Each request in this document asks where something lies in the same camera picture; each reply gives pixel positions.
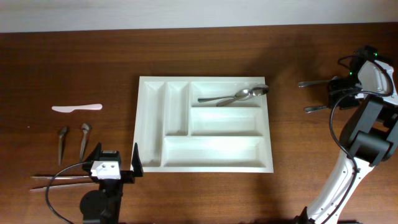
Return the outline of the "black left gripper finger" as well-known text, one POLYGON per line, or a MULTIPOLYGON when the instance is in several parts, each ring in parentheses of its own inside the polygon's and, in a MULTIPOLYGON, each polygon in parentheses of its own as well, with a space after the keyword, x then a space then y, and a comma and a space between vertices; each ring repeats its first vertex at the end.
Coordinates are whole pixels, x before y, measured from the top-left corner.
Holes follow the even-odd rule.
POLYGON ((142 163, 139 157, 139 148, 136 142, 133 147, 131 166, 135 177, 142 177, 144 175, 142 163))
POLYGON ((101 154, 101 143, 99 142, 90 155, 86 158, 85 162, 97 161, 101 154))

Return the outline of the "white cutlery tray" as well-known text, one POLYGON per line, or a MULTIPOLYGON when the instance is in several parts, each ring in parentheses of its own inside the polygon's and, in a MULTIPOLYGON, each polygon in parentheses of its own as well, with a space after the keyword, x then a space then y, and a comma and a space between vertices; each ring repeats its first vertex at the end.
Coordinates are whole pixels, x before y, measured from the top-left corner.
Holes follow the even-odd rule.
POLYGON ((140 77, 134 142, 145 172, 273 172, 266 96, 217 107, 262 77, 140 77))

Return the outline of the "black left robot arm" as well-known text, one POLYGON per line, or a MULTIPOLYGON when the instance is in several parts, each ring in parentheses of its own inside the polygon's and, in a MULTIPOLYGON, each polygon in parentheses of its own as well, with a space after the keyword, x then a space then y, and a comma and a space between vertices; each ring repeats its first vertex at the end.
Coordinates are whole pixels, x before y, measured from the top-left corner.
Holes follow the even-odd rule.
POLYGON ((125 184, 135 182, 132 170, 121 170, 118 151, 103 151, 98 143, 86 158, 82 169, 99 185, 97 190, 86 193, 80 201, 83 223, 118 224, 125 184))

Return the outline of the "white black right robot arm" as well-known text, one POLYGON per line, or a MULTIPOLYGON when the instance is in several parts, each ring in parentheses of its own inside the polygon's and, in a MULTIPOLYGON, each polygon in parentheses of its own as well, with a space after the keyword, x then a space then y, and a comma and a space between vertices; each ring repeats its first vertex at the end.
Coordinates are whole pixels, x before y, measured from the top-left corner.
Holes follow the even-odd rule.
MULTIPOLYGON (((327 81, 328 105, 355 113, 335 142, 338 162, 295 223, 336 223, 362 179, 397 149, 391 61, 370 46, 349 75, 327 81)), ((131 169, 146 172, 273 172, 262 77, 140 77, 131 169)))

